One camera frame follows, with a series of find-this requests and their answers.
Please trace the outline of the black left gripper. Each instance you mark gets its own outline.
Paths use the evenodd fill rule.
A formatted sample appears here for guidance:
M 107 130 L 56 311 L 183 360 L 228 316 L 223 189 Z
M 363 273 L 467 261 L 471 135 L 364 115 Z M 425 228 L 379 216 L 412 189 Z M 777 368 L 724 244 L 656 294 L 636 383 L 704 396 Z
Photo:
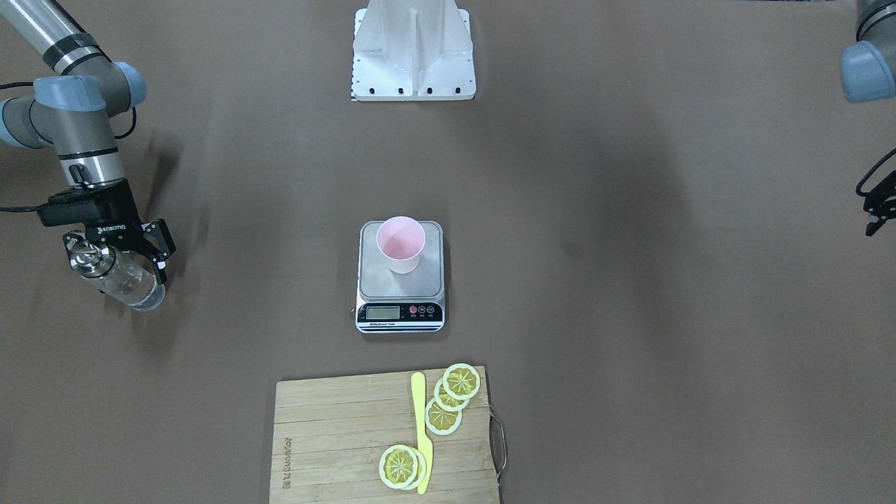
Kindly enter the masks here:
M 882 223 L 889 223 L 895 218 L 895 171 L 869 192 L 864 192 L 863 197 L 863 209 L 869 214 L 865 236 L 871 238 L 880 230 Z

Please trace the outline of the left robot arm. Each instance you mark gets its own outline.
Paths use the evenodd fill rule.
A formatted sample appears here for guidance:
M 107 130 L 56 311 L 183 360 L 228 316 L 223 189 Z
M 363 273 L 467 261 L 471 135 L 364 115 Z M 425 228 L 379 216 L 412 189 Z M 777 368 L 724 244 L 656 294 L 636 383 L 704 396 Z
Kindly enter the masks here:
M 851 104 L 863 104 L 895 96 L 895 2 L 858 1 L 855 42 L 839 56 L 839 76 L 843 96 Z M 877 160 L 855 186 L 864 198 L 869 216 L 865 236 L 874 236 L 895 216 L 895 172 L 884 176 L 870 190 L 864 185 L 884 163 L 894 158 L 890 150 Z

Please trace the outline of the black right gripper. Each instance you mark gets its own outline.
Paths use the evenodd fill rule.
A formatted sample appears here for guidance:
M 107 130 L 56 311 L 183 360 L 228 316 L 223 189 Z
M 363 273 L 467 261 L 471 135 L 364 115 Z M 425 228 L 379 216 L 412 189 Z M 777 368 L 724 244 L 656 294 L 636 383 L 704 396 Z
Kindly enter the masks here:
M 153 262 L 157 284 L 167 282 L 167 259 L 176 244 L 163 219 L 143 221 L 126 178 L 103 186 L 77 186 L 48 198 L 39 205 L 38 219 L 47 227 L 85 226 L 90 242 L 106 244 L 122 251 L 137 252 Z

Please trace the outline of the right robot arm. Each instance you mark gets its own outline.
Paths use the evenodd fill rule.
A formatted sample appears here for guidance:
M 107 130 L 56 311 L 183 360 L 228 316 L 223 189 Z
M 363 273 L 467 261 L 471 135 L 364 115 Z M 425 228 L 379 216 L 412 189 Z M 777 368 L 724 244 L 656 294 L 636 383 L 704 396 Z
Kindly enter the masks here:
M 53 71 L 33 80 L 32 96 L 2 102 L 2 140 L 53 148 L 69 185 L 33 213 L 44 226 L 81 224 L 89 242 L 143 256 L 165 284 L 174 240 L 165 221 L 141 219 L 110 125 L 146 99 L 143 76 L 110 60 L 55 1 L 3 1 L 1 10 Z

